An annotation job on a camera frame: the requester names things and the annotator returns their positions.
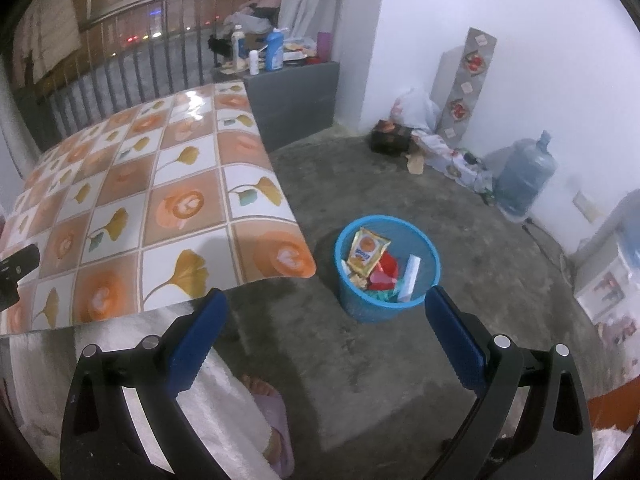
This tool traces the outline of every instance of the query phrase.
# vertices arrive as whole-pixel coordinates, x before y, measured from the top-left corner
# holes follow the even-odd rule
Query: blue water bottle
[[[267,72],[280,70],[284,65],[284,34],[274,28],[267,36],[267,53],[264,57],[264,68]]]
[[[518,140],[494,183],[498,208],[511,221],[520,222],[527,217],[546,181],[556,172],[556,161],[546,149],[550,140],[546,131],[538,142]]]

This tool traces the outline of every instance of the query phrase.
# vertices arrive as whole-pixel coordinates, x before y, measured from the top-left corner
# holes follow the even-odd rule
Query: purple slipper
[[[282,436],[282,454],[280,455],[280,460],[271,465],[271,468],[280,478],[287,478],[293,473],[294,462],[284,400],[282,400],[282,396],[277,391],[274,396],[255,394],[252,394],[252,396],[254,396],[258,409],[260,409],[269,425]]]

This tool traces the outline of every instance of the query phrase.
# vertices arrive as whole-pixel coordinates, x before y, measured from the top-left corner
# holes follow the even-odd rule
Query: tablecloth
[[[1,335],[316,271],[240,81],[128,108],[45,153],[0,256],[29,244],[40,265],[18,282]]]

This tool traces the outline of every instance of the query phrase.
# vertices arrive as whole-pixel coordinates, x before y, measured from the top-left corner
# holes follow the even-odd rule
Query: balcony railing
[[[24,116],[41,115],[25,117],[36,142],[48,148],[124,108],[212,82],[209,36],[249,1],[126,0],[81,23],[81,49],[16,96]]]

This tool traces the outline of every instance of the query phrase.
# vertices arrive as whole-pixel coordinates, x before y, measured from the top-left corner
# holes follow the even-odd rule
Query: concrete floor
[[[429,168],[410,175],[400,159],[371,153],[363,139],[340,132],[287,146],[271,160],[318,273],[231,291],[241,339],[216,349],[232,370],[257,374],[283,394],[293,478],[421,478],[474,401],[421,309],[374,325],[341,310],[333,245],[348,222],[364,215],[398,216],[425,232],[440,252],[441,284],[491,332],[526,348],[567,344],[588,397],[615,385],[611,357],[559,271],[519,226],[471,192]]]

